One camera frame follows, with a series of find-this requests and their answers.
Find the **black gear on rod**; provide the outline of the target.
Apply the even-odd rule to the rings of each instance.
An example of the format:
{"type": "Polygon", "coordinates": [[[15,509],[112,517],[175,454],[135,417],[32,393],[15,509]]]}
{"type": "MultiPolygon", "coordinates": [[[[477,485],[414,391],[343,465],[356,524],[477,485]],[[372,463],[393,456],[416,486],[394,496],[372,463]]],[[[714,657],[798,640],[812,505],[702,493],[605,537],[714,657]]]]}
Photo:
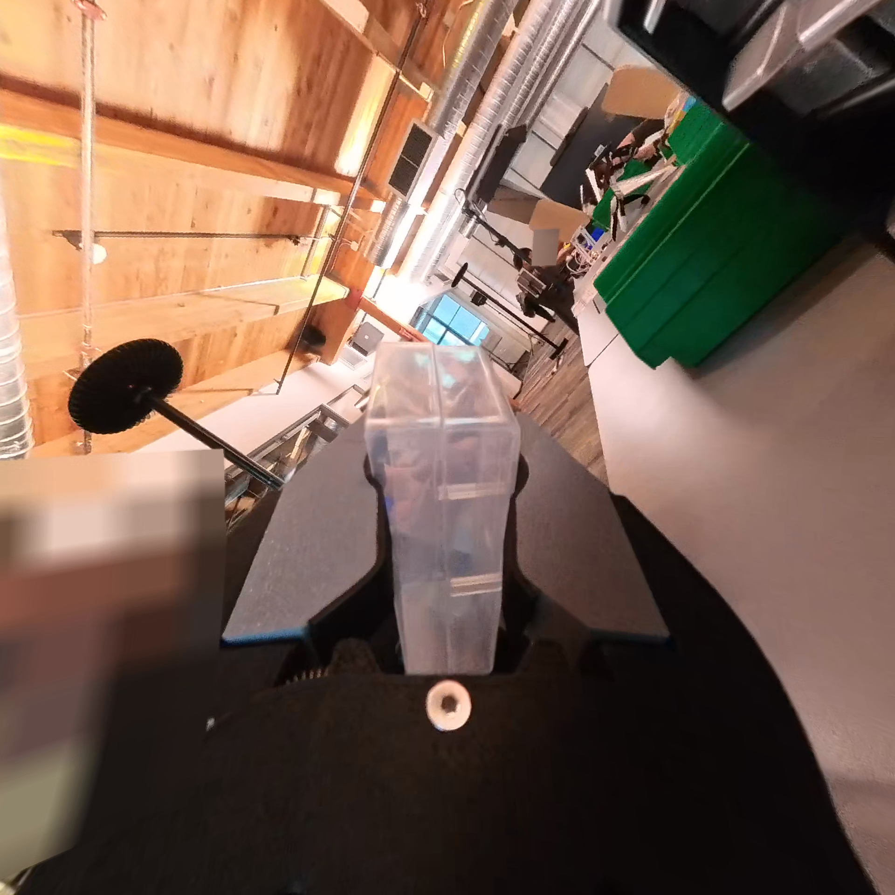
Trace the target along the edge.
{"type": "Polygon", "coordinates": [[[257,482],[282,489],[281,477],[169,403],[183,373],[183,359],[172,344],[154,338],[125,342],[97,357],[75,379],[68,413],[78,428],[99,435],[131,430],[157,413],[205,447],[221,450],[257,482]]]}

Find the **silver ventilation duct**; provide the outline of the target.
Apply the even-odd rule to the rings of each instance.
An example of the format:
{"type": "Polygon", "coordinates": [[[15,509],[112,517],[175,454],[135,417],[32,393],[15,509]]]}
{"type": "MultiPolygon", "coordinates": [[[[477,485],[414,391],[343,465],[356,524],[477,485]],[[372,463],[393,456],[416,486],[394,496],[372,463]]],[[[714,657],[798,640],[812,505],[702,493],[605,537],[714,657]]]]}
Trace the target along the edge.
{"type": "Polygon", "coordinates": [[[406,283],[425,284],[430,279],[461,214],[455,193],[467,189],[495,131],[517,122],[546,77],[549,63],[576,45],[600,6],[600,1],[528,4],[407,252],[400,269],[406,283]]]}
{"type": "Polygon", "coordinates": [[[5,203],[1,203],[1,459],[22,459],[34,445],[5,203]]]}

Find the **clear plastic drawer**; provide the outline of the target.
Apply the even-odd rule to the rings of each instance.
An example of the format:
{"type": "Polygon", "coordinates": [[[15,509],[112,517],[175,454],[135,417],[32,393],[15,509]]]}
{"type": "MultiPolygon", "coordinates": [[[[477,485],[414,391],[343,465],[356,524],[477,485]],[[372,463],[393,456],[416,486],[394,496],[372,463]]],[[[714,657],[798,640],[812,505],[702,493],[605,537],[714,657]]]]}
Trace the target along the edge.
{"type": "Polygon", "coordinates": [[[364,414],[382,493],[406,673],[493,670],[521,433],[479,347],[379,349],[364,414]]]}

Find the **white air vent grille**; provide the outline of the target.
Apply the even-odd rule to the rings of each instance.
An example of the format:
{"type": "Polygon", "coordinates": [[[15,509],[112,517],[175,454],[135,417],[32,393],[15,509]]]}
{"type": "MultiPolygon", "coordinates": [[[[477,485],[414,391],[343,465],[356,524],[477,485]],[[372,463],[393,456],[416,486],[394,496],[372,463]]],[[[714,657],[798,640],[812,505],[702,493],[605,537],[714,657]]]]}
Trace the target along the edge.
{"type": "Polygon", "coordinates": [[[410,200],[439,141],[440,136],[423,121],[411,120],[386,181],[393,195],[404,201],[410,200]]]}

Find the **window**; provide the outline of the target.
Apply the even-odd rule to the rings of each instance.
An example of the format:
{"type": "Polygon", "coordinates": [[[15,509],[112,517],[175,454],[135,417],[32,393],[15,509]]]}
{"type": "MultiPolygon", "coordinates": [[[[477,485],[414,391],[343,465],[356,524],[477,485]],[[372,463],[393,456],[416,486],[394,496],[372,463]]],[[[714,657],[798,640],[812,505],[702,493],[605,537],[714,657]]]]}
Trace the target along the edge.
{"type": "Polygon", "coordinates": [[[451,293],[442,293],[419,306],[411,326],[433,344],[482,346],[489,337],[489,325],[451,293]]]}

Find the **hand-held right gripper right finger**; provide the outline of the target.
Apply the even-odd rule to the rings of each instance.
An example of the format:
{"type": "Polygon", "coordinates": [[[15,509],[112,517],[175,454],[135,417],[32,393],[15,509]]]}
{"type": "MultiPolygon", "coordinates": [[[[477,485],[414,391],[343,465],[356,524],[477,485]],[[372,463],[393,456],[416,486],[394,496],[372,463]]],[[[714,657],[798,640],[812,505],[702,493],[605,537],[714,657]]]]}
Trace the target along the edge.
{"type": "Polygon", "coordinates": [[[527,478],[516,496],[516,567],[534,597],[530,631],[664,644],[668,627],[610,490],[529,415],[517,416],[527,478]]]}

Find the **green plastic bin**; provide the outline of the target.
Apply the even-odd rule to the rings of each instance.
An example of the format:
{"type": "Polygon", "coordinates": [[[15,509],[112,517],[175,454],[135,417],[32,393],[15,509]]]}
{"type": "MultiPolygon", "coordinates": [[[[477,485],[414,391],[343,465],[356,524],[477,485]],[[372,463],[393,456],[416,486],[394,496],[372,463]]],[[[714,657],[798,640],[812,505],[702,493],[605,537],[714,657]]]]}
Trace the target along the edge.
{"type": "Polygon", "coordinates": [[[593,282],[622,340],[652,369],[701,364],[845,234],[710,106],[691,106],[669,144],[679,174],[593,282]]]}

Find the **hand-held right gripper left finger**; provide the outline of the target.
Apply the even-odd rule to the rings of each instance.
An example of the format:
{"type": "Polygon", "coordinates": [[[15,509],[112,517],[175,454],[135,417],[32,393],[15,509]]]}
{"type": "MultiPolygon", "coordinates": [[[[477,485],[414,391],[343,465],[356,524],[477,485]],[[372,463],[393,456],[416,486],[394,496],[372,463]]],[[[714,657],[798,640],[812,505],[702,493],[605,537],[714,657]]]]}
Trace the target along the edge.
{"type": "Polygon", "coordinates": [[[389,535],[359,418],[279,491],[224,628],[227,646],[304,641],[318,655],[389,618],[389,535]]]}

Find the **black monitor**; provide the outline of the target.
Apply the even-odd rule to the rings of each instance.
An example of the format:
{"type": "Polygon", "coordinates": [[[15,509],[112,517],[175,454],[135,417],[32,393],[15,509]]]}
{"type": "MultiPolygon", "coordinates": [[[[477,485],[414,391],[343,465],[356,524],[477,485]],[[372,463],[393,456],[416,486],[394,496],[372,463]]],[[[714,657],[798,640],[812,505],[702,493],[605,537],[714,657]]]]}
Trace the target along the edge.
{"type": "Polygon", "coordinates": [[[466,200],[471,205],[485,207],[494,198],[510,164],[527,137],[528,128],[525,124],[513,127],[502,124],[498,127],[465,191],[466,200]]]}

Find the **black drawer cabinet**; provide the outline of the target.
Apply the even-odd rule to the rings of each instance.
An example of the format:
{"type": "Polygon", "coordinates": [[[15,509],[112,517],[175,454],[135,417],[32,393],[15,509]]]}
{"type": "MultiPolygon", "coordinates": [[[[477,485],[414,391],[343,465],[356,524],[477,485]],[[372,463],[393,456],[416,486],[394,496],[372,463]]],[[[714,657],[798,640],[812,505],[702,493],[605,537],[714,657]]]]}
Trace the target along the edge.
{"type": "Polygon", "coordinates": [[[837,117],[799,117],[767,95],[728,113],[730,66],[781,2],[608,2],[606,20],[664,73],[764,150],[846,226],[893,256],[893,94],[837,117]]]}

